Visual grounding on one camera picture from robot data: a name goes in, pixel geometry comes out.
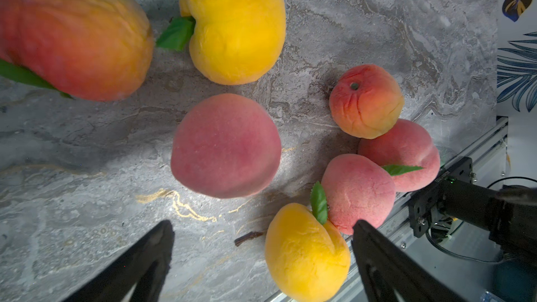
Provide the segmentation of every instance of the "brown twig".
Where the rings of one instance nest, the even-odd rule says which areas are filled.
[[[237,239],[235,239],[234,243],[235,243],[235,246],[239,247],[242,243],[244,243],[246,240],[250,240],[250,239],[255,239],[257,237],[261,237],[263,234],[263,232],[255,232],[255,231],[252,231],[252,232],[248,232],[246,233],[244,236],[242,237],[239,237]]]

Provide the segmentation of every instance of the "gray marble surface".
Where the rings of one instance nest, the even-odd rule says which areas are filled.
[[[155,35],[178,0],[137,0]],[[0,78],[0,300],[54,301],[82,285],[162,219],[176,233],[161,301],[262,301],[277,290],[265,231],[306,203],[328,161],[358,140],[332,122],[328,96],[352,66],[388,70],[442,161],[495,123],[497,0],[285,0],[287,39],[258,82],[213,84],[188,53],[157,49],[145,84],[114,103],[61,98]],[[195,194],[171,175],[173,131],[202,99],[258,101],[278,126],[278,174],[251,198]]]

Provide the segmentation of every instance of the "orange peach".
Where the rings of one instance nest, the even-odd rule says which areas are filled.
[[[0,0],[0,58],[95,101],[131,95],[154,40],[134,0]]]
[[[333,158],[321,185],[326,193],[328,219],[339,231],[353,233],[358,219],[374,227],[384,223],[395,201],[395,185],[387,171],[357,154]]]
[[[344,132],[359,138],[374,139],[386,133],[403,105],[395,79],[374,64],[345,72],[330,94],[332,118]]]
[[[173,138],[171,171],[185,187],[212,197],[258,193],[281,157],[278,129],[261,105],[235,94],[197,104]]]
[[[431,136],[420,125],[399,119],[385,135],[373,140],[360,140],[358,154],[380,166],[402,164],[423,169],[393,176],[395,190],[409,192],[431,183],[440,169],[440,155]]]

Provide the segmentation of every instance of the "black metal bracket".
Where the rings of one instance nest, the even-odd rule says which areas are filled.
[[[352,249],[369,302],[463,302],[371,224],[354,225]]]
[[[473,183],[472,159],[468,157],[460,158],[449,168],[442,168],[438,177],[425,188],[413,194],[408,202],[410,227],[414,231],[414,236],[419,238],[440,220],[442,214],[439,213],[438,202],[441,194],[440,185],[449,182],[449,179],[460,180],[462,182]]]
[[[163,220],[64,302],[121,302],[135,284],[131,302],[157,302],[174,239],[171,222]]]

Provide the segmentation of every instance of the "black cable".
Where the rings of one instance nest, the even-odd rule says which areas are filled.
[[[464,224],[465,222],[463,221],[461,224],[459,224],[454,230],[452,233],[450,233],[450,235],[453,235],[455,232],[457,232],[458,229],[460,229],[460,227]]]
[[[464,255],[460,255],[460,254],[457,254],[457,253],[453,253],[453,252],[445,249],[444,247],[440,246],[436,241],[434,241],[433,238],[431,237],[431,235],[429,234],[428,229],[425,232],[425,236],[427,237],[427,240],[429,240],[431,245],[433,245],[437,250],[439,250],[440,252],[443,252],[443,253],[445,253],[445,254],[447,254],[449,256],[452,256],[454,258],[463,259],[463,260],[470,260],[470,261],[475,261],[475,262],[479,262],[479,263],[485,263],[487,265],[498,265],[498,264],[500,264],[500,263],[505,261],[505,259],[501,259],[499,261],[485,261],[485,260],[479,260],[479,259],[476,259],[476,258],[471,258],[469,256],[464,256]]]
[[[537,180],[534,179],[534,178],[525,178],[523,176],[509,176],[508,178],[500,178],[499,180],[494,181],[493,183],[489,184],[489,186],[487,188],[490,188],[491,186],[497,184],[498,182],[505,181],[505,180],[511,180],[513,178],[517,178],[517,179],[520,179],[520,180],[533,181],[533,182],[537,183]]]

